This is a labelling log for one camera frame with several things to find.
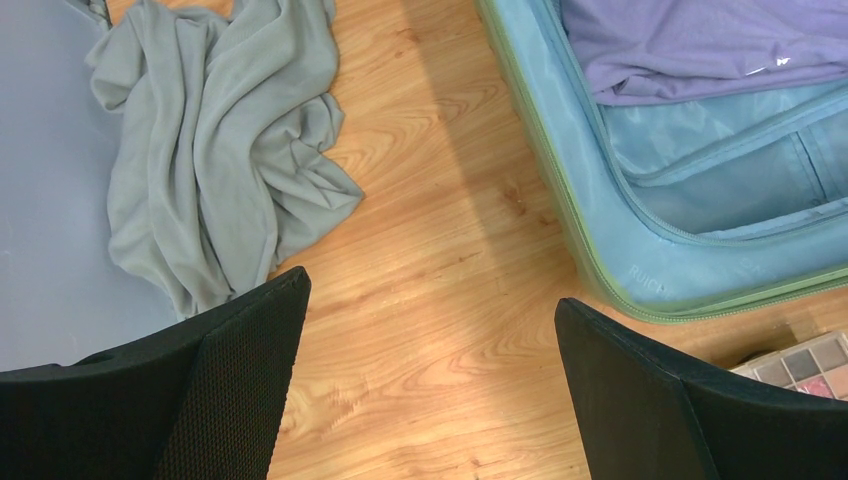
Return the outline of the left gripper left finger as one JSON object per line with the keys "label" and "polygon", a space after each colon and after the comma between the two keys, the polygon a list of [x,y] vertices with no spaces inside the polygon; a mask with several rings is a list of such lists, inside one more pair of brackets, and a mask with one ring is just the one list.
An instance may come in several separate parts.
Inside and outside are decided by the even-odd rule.
{"label": "left gripper left finger", "polygon": [[5,479],[264,479],[312,283],[238,298],[69,365],[1,376]]}

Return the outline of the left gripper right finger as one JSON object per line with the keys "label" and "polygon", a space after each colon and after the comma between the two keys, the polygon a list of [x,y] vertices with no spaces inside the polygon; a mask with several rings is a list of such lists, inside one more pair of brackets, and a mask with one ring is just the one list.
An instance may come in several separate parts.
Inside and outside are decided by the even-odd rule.
{"label": "left gripper right finger", "polygon": [[847,406],[643,336],[579,300],[555,328],[595,479],[843,479]]}

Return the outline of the purple shirt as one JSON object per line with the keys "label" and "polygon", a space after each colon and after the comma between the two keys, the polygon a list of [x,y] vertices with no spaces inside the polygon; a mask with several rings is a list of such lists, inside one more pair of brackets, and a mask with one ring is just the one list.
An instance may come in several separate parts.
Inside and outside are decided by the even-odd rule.
{"label": "purple shirt", "polygon": [[654,105],[847,76],[844,1],[563,1],[596,101]]}

